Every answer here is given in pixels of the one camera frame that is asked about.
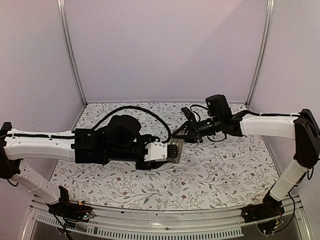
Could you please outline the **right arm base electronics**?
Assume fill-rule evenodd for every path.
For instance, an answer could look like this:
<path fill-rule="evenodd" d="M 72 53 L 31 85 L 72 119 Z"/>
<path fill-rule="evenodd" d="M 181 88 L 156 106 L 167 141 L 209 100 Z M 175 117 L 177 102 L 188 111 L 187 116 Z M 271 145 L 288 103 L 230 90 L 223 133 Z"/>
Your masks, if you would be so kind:
<path fill-rule="evenodd" d="M 256 223 L 258 231 L 264 236 L 270 236 L 285 230 L 293 221 L 296 213 L 296 202 L 291 194 L 288 194 L 293 204 L 290 219 L 285 223 L 285 209 L 282 201 L 274 200 L 267 194 L 262 203 L 249 204 L 241 209 L 241 217 L 245 223 Z"/>

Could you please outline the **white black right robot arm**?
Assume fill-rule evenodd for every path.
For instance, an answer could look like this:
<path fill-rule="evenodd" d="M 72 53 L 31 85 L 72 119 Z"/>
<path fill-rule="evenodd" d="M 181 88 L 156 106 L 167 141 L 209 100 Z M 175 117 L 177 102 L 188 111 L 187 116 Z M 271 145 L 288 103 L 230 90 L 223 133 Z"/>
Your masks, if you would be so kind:
<path fill-rule="evenodd" d="M 320 128 L 309 109 L 294 113 L 256 113 L 242 110 L 232 113 L 227 98 L 216 94 L 205 99 L 208 117 L 197 121 L 188 107 L 181 109 L 186 121 L 172 133 L 172 137 L 186 143 L 202 143 L 204 137 L 223 133 L 225 136 L 262 136 L 267 140 L 290 141 L 294 149 L 292 158 L 283 169 L 259 206 L 262 218 L 269 218 L 278 210 L 278 202 L 320 160 Z"/>

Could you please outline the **beige remote control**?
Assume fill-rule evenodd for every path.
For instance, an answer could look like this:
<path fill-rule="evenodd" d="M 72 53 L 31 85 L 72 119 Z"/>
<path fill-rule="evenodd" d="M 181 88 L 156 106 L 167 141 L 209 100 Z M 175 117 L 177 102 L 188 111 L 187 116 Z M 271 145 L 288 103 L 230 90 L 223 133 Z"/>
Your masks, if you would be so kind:
<path fill-rule="evenodd" d="M 172 138 L 168 145 L 168 154 L 165 160 L 169 163 L 178 164 L 181 160 L 183 146 L 183 139 Z"/>

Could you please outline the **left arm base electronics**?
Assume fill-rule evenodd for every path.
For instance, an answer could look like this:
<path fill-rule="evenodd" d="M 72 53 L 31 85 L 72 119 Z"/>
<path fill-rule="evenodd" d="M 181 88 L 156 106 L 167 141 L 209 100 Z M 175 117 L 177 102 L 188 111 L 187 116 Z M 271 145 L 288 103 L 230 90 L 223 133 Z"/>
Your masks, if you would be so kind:
<path fill-rule="evenodd" d="M 63 234 L 68 240 L 73 238 L 70 235 L 70 231 L 67 230 L 67 226 L 75 227 L 78 222 L 88 223 L 90 219 L 95 216 L 93 208 L 86 205 L 85 201 L 78 203 L 72 203 L 69 200 L 69 192 L 62 186 L 58 187 L 59 198 L 55 204 L 47 204 L 48 212 L 54 216 L 59 225 L 63 229 Z"/>

